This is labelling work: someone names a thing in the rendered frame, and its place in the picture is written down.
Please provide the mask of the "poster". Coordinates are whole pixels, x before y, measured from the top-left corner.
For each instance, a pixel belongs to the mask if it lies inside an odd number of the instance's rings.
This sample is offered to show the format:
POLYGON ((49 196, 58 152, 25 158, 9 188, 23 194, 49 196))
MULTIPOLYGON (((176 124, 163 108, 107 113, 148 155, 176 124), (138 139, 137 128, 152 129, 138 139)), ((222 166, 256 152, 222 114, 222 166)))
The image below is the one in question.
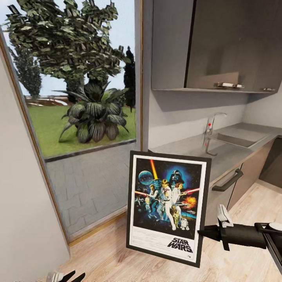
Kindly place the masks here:
POLYGON ((131 150, 126 248, 200 268, 211 164, 131 150))

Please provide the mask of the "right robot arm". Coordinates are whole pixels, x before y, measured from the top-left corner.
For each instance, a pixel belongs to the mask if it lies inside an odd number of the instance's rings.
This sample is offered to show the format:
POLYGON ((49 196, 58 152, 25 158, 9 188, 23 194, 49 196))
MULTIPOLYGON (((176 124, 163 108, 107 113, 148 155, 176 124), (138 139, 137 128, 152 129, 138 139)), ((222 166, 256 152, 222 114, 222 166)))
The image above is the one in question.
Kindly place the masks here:
POLYGON ((218 224, 204 226, 198 234, 222 240, 223 247, 229 251, 229 243, 242 246, 251 246, 269 250, 276 266, 282 275, 282 224, 276 222, 257 222, 254 226, 234 224, 224 205, 216 206, 218 224))

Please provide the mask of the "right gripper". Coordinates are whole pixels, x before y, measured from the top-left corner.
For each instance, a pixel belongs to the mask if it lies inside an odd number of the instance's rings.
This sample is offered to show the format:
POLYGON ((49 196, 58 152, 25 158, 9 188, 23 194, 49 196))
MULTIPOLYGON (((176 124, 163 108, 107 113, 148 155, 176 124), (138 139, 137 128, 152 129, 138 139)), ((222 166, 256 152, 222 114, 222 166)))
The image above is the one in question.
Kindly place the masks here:
POLYGON ((229 243, 242 246, 250 246, 248 232, 243 224, 233 224, 233 226, 222 227, 220 220, 216 225, 204 226, 204 230, 198 230, 198 234, 214 239, 218 242, 222 240, 223 247, 229 251, 229 243))

